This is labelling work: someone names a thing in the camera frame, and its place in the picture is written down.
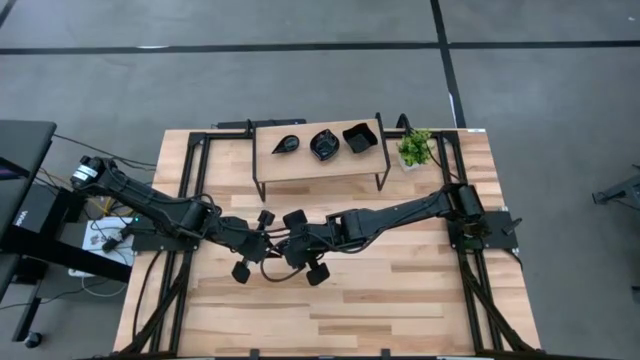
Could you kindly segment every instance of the black bowl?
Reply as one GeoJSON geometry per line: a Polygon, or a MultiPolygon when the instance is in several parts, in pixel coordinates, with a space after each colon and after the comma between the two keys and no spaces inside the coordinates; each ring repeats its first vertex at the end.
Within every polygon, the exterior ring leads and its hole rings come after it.
{"type": "Polygon", "coordinates": [[[320,160],[330,159],[340,149],[340,140],[333,135],[331,130],[325,129],[311,139],[311,152],[320,160]]]}
{"type": "Polygon", "coordinates": [[[366,123],[358,124],[342,132],[342,136],[349,144],[354,154],[361,153],[373,145],[378,145],[378,138],[366,123]]]}
{"type": "Polygon", "coordinates": [[[275,149],[271,152],[272,154],[282,154],[287,152],[292,152],[298,148],[300,145],[300,139],[298,139],[295,135],[287,135],[280,140],[278,145],[276,145],[275,149]]]}

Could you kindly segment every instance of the concrete floor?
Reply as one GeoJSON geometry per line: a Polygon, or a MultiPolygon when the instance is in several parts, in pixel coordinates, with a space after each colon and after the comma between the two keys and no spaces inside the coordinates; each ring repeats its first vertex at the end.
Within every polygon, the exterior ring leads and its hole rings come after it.
{"type": "MultiPolygon", "coordinates": [[[[441,2],[449,41],[640,38],[633,0],[441,2]]],[[[18,0],[0,47],[435,41],[433,23],[426,0],[18,0]]],[[[506,202],[524,218],[518,238],[543,347],[636,358],[640,305],[630,286],[640,284],[640,214],[594,206],[590,194],[640,162],[640,48],[452,57],[467,125],[488,129],[506,202]]],[[[0,56],[0,71],[2,118],[55,121],[60,134],[141,161],[156,159],[165,129],[246,118],[380,111],[387,125],[400,112],[414,126],[453,125],[438,50],[0,56]]],[[[56,140],[45,167],[66,176],[85,153],[56,140]]],[[[2,305],[27,293],[13,286],[2,305]]],[[[120,309],[118,300],[44,305],[34,328],[48,341],[34,350],[9,342],[19,310],[2,311],[0,354],[106,354],[120,309]]]]}

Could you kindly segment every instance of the wooden tabletop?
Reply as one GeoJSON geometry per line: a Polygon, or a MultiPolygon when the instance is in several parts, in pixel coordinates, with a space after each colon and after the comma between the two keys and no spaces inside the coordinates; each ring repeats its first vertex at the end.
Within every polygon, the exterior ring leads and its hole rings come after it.
{"type": "MultiPolygon", "coordinates": [[[[188,134],[189,130],[165,133],[154,180],[157,190],[177,194],[188,134]]],[[[460,140],[467,176],[485,209],[504,206],[487,134],[461,130],[460,140]]],[[[260,210],[269,209],[277,216],[274,227],[282,226],[282,215],[297,209],[304,209],[310,222],[321,223],[326,214],[350,208],[380,209],[438,190],[440,169],[431,163],[404,173],[395,142],[388,141],[392,168],[381,192],[375,180],[365,175],[301,180],[271,185],[263,203],[251,178],[251,141],[214,141],[204,190],[225,215],[240,216],[251,225],[257,224],[260,210]]],[[[196,154],[191,184],[198,158],[196,154]]],[[[152,256],[136,258],[115,350],[131,341],[135,305],[152,256]]],[[[485,256],[497,307],[526,342],[539,346],[518,263],[500,250],[487,250],[485,256]]],[[[156,306],[164,258],[151,272],[139,327],[156,306]]],[[[457,259],[442,219],[387,231],[357,255],[328,253],[325,260],[331,277],[315,288],[303,274],[284,283],[269,283],[255,265],[249,282],[238,284],[230,275],[237,260],[237,254],[206,241],[195,253],[179,355],[247,356],[251,348],[261,349],[263,355],[288,356],[377,355],[381,348],[390,348],[396,355],[473,353],[457,259]]],[[[271,260],[266,268],[272,276],[291,270],[284,260],[271,260]]],[[[478,309],[484,344],[490,348],[479,303],[478,309]]],[[[168,348],[173,310],[168,314],[161,349],[168,348]]]]}
{"type": "Polygon", "coordinates": [[[380,138],[380,125],[376,119],[259,127],[256,129],[256,179],[259,182],[273,182],[383,173],[387,169],[387,162],[380,138]],[[367,124],[374,133],[378,145],[354,154],[342,137],[342,132],[362,123],[367,124]],[[320,161],[311,153],[309,143],[317,133],[325,129],[331,130],[340,140],[340,148],[330,159],[320,161]],[[287,135],[298,136],[298,149],[286,154],[271,154],[287,135]]]}

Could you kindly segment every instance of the green plant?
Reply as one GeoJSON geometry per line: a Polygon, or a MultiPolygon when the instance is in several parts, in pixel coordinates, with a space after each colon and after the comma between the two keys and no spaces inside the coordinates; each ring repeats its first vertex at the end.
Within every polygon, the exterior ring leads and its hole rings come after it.
{"type": "Polygon", "coordinates": [[[402,141],[397,144],[400,157],[407,164],[426,164],[431,158],[431,149],[427,140],[431,137],[429,130],[411,130],[409,135],[402,137],[402,141]]]}

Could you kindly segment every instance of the robotic arm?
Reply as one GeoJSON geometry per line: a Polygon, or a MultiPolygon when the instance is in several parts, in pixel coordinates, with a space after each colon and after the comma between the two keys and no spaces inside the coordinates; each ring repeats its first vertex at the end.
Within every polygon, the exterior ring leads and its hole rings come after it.
{"type": "Polygon", "coordinates": [[[484,209],[475,187],[449,184],[429,196],[386,209],[352,209],[328,215],[324,224],[309,224],[304,211],[283,217],[289,234],[272,236],[262,225],[250,229],[246,220],[221,216],[222,210],[206,194],[173,198],[129,178],[111,159],[84,156],[71,178],[77,193],[85,196],[110,196],[153,221],[156,228],[175,238],[208,240],[225,246],[244,257],[234,268],[234,278],[245,283],[249,277],[247,262],[262,263],[267,257],[284,257],[297,271],[307,265],[307,280],[312,286],[329,278],[326,264],[319,257],[330,251],[349,254],[369,247],[384,231],[433,217],[461,221],[472,236],[486,234],[482,226],[484,209]],[[272,239],[280,239],[276,244],[272,239]]]}

